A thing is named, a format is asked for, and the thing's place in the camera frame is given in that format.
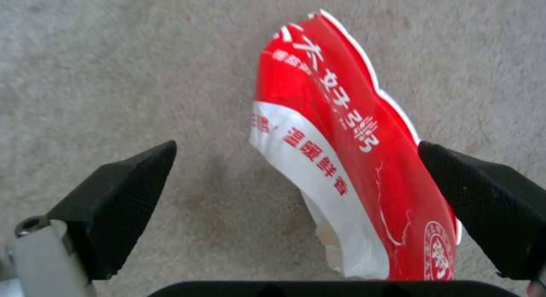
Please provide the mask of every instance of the red and white packaging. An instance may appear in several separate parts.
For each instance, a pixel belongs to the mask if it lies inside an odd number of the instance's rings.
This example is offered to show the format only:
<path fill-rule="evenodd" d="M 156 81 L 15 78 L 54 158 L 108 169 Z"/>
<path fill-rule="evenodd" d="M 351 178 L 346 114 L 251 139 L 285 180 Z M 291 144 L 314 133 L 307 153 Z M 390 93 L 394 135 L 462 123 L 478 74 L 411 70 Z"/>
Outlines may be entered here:
<path fill-rule="evenodd" d="M 320 11 L 261 53 L 250 143 L 291 180 L 345 277 L 450 280 L 462 226 L 366 53 Z"/>

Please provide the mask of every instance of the logo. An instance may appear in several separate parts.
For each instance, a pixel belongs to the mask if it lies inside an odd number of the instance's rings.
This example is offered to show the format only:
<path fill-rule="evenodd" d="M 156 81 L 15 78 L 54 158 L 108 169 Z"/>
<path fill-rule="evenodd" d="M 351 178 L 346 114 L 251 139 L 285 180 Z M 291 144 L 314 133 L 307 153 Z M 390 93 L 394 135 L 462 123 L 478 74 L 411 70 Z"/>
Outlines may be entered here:
<path fill-rule="evenodd" d="M 453 253 L 441 224 L 430 221 L 425 227 L 425 280 L 453 278 Z"/>

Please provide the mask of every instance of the gray carpet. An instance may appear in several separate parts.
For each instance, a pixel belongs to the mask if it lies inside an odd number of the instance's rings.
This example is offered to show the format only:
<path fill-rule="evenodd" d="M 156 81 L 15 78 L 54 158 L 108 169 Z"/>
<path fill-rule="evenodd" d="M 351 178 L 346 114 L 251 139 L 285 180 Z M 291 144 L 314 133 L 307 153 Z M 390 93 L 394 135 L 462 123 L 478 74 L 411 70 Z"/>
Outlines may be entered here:
<path fill-rule="evenodd" d="M 0 246 L 101 163 L 174 139 L 163 197 L 101 296 L 335 280 L 297 189 L 247 144 L 258 54 L 320 7 L 421 137 L 546 186 L 546 0 L 0 0 Z M 474 242 L 457 276 L 519 294 Z"/>

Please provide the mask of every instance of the metal bolt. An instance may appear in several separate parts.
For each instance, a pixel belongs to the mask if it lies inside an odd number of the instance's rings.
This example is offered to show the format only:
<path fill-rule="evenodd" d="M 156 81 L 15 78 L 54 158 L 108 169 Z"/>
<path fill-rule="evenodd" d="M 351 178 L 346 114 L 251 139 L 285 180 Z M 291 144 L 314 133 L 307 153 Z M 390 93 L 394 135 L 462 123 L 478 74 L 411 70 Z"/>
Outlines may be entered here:
<path fill-rule="evenodd" d="M 49 226 L 49 219 L 44 216 L 27 218 L 15 227 L 15 236 L 17 236 L 17 238 L 23 237 L 47 226 Z"/>

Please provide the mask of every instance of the torn plastic wrapper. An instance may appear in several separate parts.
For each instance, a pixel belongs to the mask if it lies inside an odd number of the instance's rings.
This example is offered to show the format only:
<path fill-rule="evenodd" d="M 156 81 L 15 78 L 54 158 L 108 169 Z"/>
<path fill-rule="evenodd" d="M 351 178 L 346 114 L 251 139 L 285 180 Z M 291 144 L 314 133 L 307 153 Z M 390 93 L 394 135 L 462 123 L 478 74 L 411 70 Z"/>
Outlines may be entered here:
<path fill-rule="evenodd" d="M 302 191 L 346 277 L 453 278 L 461 227 L 362 48 L 321 11 L 261 53 L 250 142 Z"/>

